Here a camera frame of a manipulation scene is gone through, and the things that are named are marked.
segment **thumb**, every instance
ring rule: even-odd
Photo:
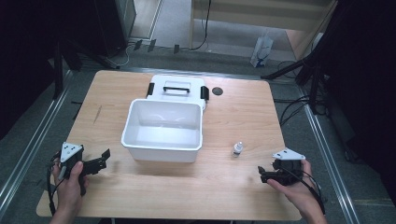
[[[274,179],[268,179],[267,184],[271,186],[273,189],[276,189],[277,191],[282,192],[284,194],[287,194],[287,192],[289,191],[288,188],[279,184],[279,182],[277,182]]]
[[[82,161],[78,161],[70,172],[69,179],[78,180],[78,176],[81,174],[83,168]]]

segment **person's left hand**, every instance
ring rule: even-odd
[[[53,216],[51,223],[73,223],[74,218],[77,216],[82,206],[82,197],[80,195],[80,186],[78,177],[82,172],[83,163],[79,161],[73,167],[68,179],[61,181],[58,180],[60,173],[59,163],[55,163],[52,169],[55,186],[58,194],[58,207]],[[87,188],[89,181],[87,176],[84,176],[84,187]]]

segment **wooden table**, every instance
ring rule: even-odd
[[[84,145],[83,160],[107,148],[107,168],[90,175],[81,217],[228,220],[295,220],[300,215],[282,194],[260,180],[272,153],[285,147],[269,84],[262,80],[202,77],[210,92],[203,146],[196,162],[135,161],[121,144],[130,103],[146,98],[152,74],[96,74],[67,142]],[[233,145],[243,141],[238,158]],[[37,213],[50,216],[47,192]]]
[[[296,59],[301,59],[318,33],[324,32],[336,2],[336,0],[213,0],[209,20],[286,29],[294,55]],[[208,3],[208,0],[191,0],[190,48],[193,41],[194,19],[206,20]]]

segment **metal profile bar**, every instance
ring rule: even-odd
[[[26,149],[23,151],[6,184],[2,187],[0,191],[0,221],[3,219],[3,216],[6,213],[9,204],[11,203],[11,200],[17,192],[18,187],[26,175],[33,159],[35,158],[35,154],[39,150],[41,143],[43,142],[52,122],[54,121],[55,116],[58,114],[59,109],[64,102],[64,98],[68,93],[72,78],[73,75],[71,71],[68,71],[64,78],[65,87],[61,92],[59,99],[52,100],[52,103],[44,115],[44,118],[41,120],[40,124],[35,130],[35,133],[29,141]]]
[[[306,95],[305,90],[300,88],[300,94],[302,96]],[[317,139],[318,147],[326,168],[329,171],[330,180],[332,181],[338,202],[340,203],[341,209],[343,210],[344,216],[346,218],[346,223],[359,224],[360,221],[355,210],[355,206],[349,196],[346,184],[338,171],[337,165],[335,164],[326,137],[324,136],[324,133],[321,130],[320,124],[318,122],[318,118],[313,114],[308,105],[306,105],[304,109],[312,131],[314,132],[314,136]]]

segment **white bracket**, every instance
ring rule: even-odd
[[[305,160],[305,156],[301,155],[289,148],[285,148],[282,151],[273,154],[275,159],[279,159],[281,161],[298,161]]]
[[[67,161],[70,157],[74,156],[77,152],[82,149],[80,145],[74,145],[64,142],[62,145],[61,162]]]

